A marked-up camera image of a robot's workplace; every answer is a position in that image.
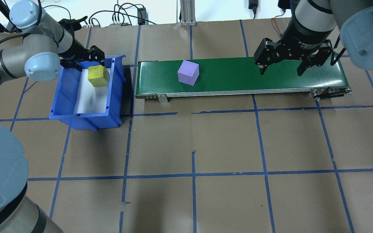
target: purple cube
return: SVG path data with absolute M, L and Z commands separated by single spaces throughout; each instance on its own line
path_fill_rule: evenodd
M 178 80 L 181 83 L 194 86 L 199 75 L 199 65 L 194 62 L 184 60 L 178 70 Z

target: red wire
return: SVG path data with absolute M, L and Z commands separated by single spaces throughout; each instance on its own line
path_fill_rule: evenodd
M 277 18 L 277 17 L 280 17 L 280 16 L 283 16 L 284 13 L 286 13 L 286 12 L 283 12 L 281 15 L 277 15 L 277 16 L 275 16 L 274 18 L 271 18 L 271 20 L 272 20 L 272 21 L 274 22 L 274 24 L 276 25 L 276 28 L 277 28 L 277 31 L 278 31 L 278 34 L 280 35 L 280 37 L 281 37 L 281 31 L 280 31 L 280 29 L 278 28 L 278 25 L 277 25 L 277 22 L 276 22 L 276 18 Z

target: grid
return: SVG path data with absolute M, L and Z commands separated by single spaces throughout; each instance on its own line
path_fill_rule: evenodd
M 240 20 L 240 26 L 241 26 L 241 32 L 243 36 L 243 45 L 245 48 L 245 53 L 246 56 L 248 57 L 248 50 L 247 50 L 247 43 L 246 43 L 246 37 L 245 37 L 245 32 L 243 28 L 243 22 Z M 131 119 L 129 121 L 129 131 L 128 131 L 128 140 L 127 140 L 127 147 L 126 147 L 126 160 L 125 160 L 125 169 L 124 169 L 124 175 L 120 176 L 95 176 L 95 177 L 61 177 L 62 173 L 62 167 L 64 163 L 64 155 L 67 150 L 68 146 L 68 140 L 71 132 L 71 128 L 68 128 L 67 131 L 67 136 L 65 138 L 65 143 L 64 143 L 64 149 L 63 149 L 63 154 L 61 158 L 61 163 L 60 167 L 58 170 L 58 175 L 57 177 L 31 177 L 28 179 L 28 181 L 47 181 L 47 180 L 52 180 L 56 181 L 56 187 L 54 190 L 54 195 L 53 195 L 53 200 L 52 200 L 52 205 L 51 205 L 51 210 L 49 213 L 50 218 L 53 216 L 53 211 L 56 206 L 56 196 L 58 192 L 58 186 L 60 181 L 63 180 L 109 180 L 109 179 L 120 179 L 123 180 L 123 191 L 122 191 L 122 202 L 126 202 L 126 183 L 128 179 L 154 179 L 154 178 L 170 178 L 170 177 L 192 177 L 192 196 L 193 196 L 193 229 L 194 233 L 197 232 L 197 195 L 196 195 L 196 177 L 206 177 L 206 176 L 264 176 L 265 178 L 265 186 L 266 186 L 266 196 L 267 196 L 267 202 L 268 202 L 268 209 L 269 209 L 269 215 L 270 215 L 270 222 L 271 222 L 271 229 L 272 232 L 276 232 L 275 229 L 275 224 L 274 224 L 274 213 L 273 213 L 273 208 L 272 205 L 274 205 L 274 202 L 271 200 L 271 195 L 270 195 L 270 189 L 269 189 L 269 182 L 268 182 L 268 176 L 273 175 L 273 174 L 319 174 L 319 173 L 333 173 L 336 176 L 336 180 L 338 183 L 340 195 L 342 198 L 343 206 L 345 209 L 346 213 L 346 218 L 348 220 L 348 224 L 350 227 L 350 230 L 352 233 L 354 233 L 354 225 L 352 224 L 351 217 L 349 214 L 349 209 L 348 205 L 346 203 L 345 199 L 345 194 L 344 190 L 341 184 L 341 180 L 339 177 L 340 173 L 346 173 L 346 172 L 373 172 L 373 168 L 364 168 L 364 169 L 338 169 L 336 162 L 333 160 L 333 150 L 332 150 L 332 145 L 330 143 L 329 135 L 327 133 L 327 128 L 325 121 L 323 119 L 322 115 L 322 110 L 323 109 L 348 109 L 348 108 L 373 108 L 373 105 L 371 106 L 320 106 L 320 104 L 317 102 L 316 107 L 293 107 L 293 108 L 268 108 L 268 109 L 259 109 L 257 108 L 257 103 L 256 103 L 256 98 L 254 94 L 252 95 L 253 99 L 253 109 L 240 109 L 240 110 L 216 110 L 216 111 L 202 111 L 202 112 L 195 112 L 192 114 L 218 114 L 218 113 L 236 113 L 236 112 L 254 112 L 255 113 L 255 122 L 256 122 L 256 128 L 257 128 L 257 133 L 259 136 L 259 144 L 260 144 L 260 150 L 261 150 L 261 155 L 262 155 L 262 165 L 263 165 L 263 171 L 262 172 L 213 172 L 213 173 L 196 173 L 195 170 L 195 155 L 199 153 L 198 151 L 193 151 L 191 152 L 191 165 L 192 165 L 192 171 L 191 173 L 182 173 L 182 174 L 158 174 L 158 175 L 128 175 L 128 165 L 129 165 L 129 156 L 130 156 L 130 141 L 131 141 L 131 132 L 132 132 L 132 123 L 133 123 L 133 118 L 135 117 L 146 117 L 146 116 L 165 116 L 165 115 L 177 115 L 178 112 L 166 112 L 166 113 L 149 113 L 149 114 L 134 114 L 133 113 L 133 105 L 134 105 L 134 93 L 135 93 L 135 80 L 136 80 L 136 70 L 137 70 L 137 63 L 138 63 L 138 53 L 139 53 L 139 40 L 141 36 L 141 28 L 142 26 L 139 26 L 138 29 L 138 37 L 137 37 L 137 43 L 136 43 L 136 55 L 135 55 L 135 63 L 134 65 L 125 65 L 124 67 L 133 67 L 134 72 L 133 72 L 133 79 L 132 79 L 132 96 L 130 100 L 130 114 L 129 115 L 121 115 L 121 117 L 127 117 Z M 87 44 L 86 47 L 89 46 L 89 41 L 90 41 L 90 36 L 91 36 L 92 30 L 89 30 L 88 34 L 88 39 L 87 39 Z M 190 33 L 190 58 L 193 59 L 193 49 L 192 49 L 192 41 L 193 41 L 193 30 L 192 27 L 189 29 Z M 373 88 L 373 80 L 371 78 L 371 75 L 369 74 L 368 71 L 365 71 L 367 74 L 367 77 L 369 79 L 369 82 Z M 35 84 L 35 82 L 27 88 L 29 80 L 25 81 L 24 88 L 22 90 L 22 95 L 19 99 L 18 106 L 14 115 L 14 118 L 12 119 L 0 119 L 0 121 L 7 121 L 7 122 L 12 122 L 10 130 L 12 131 L 15 122 L 17 121 L 40 121 L 40 120 L 48 120 L 48 118 L 17 118 L 19 108 L 22 103 L 22 98 L 27 90 L 32 88 L 32 86 Z M 265 153 L 264 153 L 264 147 L 263 147 L 263 137 L 262 137 L 262 130 L 260 128 L 260 122 L 259 122 L 259 112 L 265 112 L 265 111 L 299 111 L 299 110 L 317 110 L 318 115 L 320 117 L 320 121 L 322 124 L 323 128 L 323 133 L 326 138 L 327 142 L 327 147 L 329 149 L 329 155 L 330 159 L 333 163 L 333 170 L 310 170 L 310 171 L 268 171 L 267 169 L 267 164 L 265 160 Z M 119 232 L 122 232 L 123 229 L 123 218 L 124 218 L 124 212 L 120 212 L 120 229 Z

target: brown paper floor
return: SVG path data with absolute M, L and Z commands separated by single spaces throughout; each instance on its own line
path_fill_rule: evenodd
M 277 21 L 284 30 L 288 19 Z M 270 19 L 82 29 L 76 37 L 106 55 L 125 54 L 132 79 L 138 61 L 252 56 L 262 38 L 279 39 Z M 27 195 L 66 233 L 368 233 L 373 71 L 341 61 L 354 92 L 348 97 L 160 104 L 129 96 L 124 124 L 97 132 L 48 120 L 56 81 L 20 78 L 0 87 L 0 123 L 25 148 Z

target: conveyor belt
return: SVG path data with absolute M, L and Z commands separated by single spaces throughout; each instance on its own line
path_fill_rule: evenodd
M 330 66 L 329 60 L 322 67 L 308 69 L 301 77 L 296 73 L 300 61 L 271 65 L 264 75 L 259 74 L 253 57 L 190 61 L 199 64 L 200 75 L 194 86 L 178 81 L 177 71 L 182 60 L 139 62 L 136 98 L 158 98 L 165 102 L 166 97 L 310 92 L 313 89 L 321 94 L 345 92 L 349 88 L 340 62 Z

